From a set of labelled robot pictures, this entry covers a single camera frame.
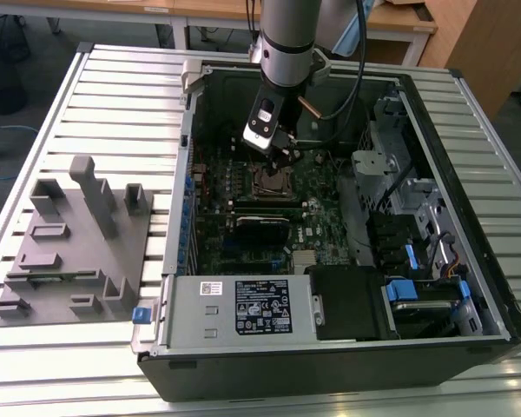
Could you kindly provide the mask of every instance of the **metal drive bracket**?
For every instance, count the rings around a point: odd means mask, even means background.
[[[330,60],[319,49],[313,50],[313,73],[311,74],[311,85],[320,85],[330,76],[332,64]]]
[[[357,172],[364,175],[387,175],[392,169],[386,155],[375,150],[357,150],[353,152],[353,164]]]
[[[202,78],[207,72],[203,71],[201,59],[188,59],[183,63],[181,70],[181,86],[185,94],[192,93],[202,86]]]

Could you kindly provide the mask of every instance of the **capacitor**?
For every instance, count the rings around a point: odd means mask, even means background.
[[[322,152],[321,150],[318,151],[314,155],[314,163],[316,163],[317,165],[322,165],[324,163],[325,159],[326,159],[326,154],[325,154],[325,152]]]

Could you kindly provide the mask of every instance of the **power supply label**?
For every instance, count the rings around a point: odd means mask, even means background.
[[[292,333],[287,280],[236,281],[235,331],[241,335]]]

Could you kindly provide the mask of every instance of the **white label sticker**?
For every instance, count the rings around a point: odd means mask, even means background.
[[[145,11],[152,11],[153,13],[168,13],[165,7],[145,7]]]
[[[415,27],[413,27],[413,31],[415,31],[415,32],[429,32],[429,33],[433,33],[434,29],[433,28],[422,28],[420,26],[415,26]]]
[[[220,281],[202,281],[201,295],[222,295],[222,283]]]

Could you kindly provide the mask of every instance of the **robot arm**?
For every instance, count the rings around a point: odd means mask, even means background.
[[[320,0],[264,0],[260,17],[263,84],[243,132],[244,141],[269,155],[284,149],[301,114],[313,64]]]
[[[320,34],[317,36],[317,27],[319,32],[328,32],[324,27],[329,23],[320,23],[320,13],[322,20],[327,21],[328,16],[335,16],[335,11],[343,7],[346,19],[351,20],[361,4],[362,0],[262,2],[261,34],[255,55],[260,56],[263,83],[243,131],[245,143],[267,155],[270,160],[283,153],[286,159],[284,164],[293,164],[300,157],[297,152],[290,152],[288,147],[290,144],[290,148],[293,147],[302,109],[305,108],[316,118],[321,118],[321,114],[303,96],[315,74],[329,72],[327,59],[321,53],[313,53],[315,38],[320,38]],[[362,11],[359,18],[364,19]],[[364,22],[360,26],[361,29],[366,28]],[[320,39],[320,42],[327,46],[329,38],[331,37]],[[365,54],[361,55],[361,62],[364,62]],[[356,85],[343,108],[352,107],[349,103],[356,97],[353,92],[358,89],[359,86]],[[338,113],[322,117],[322,120],[330,120]]]

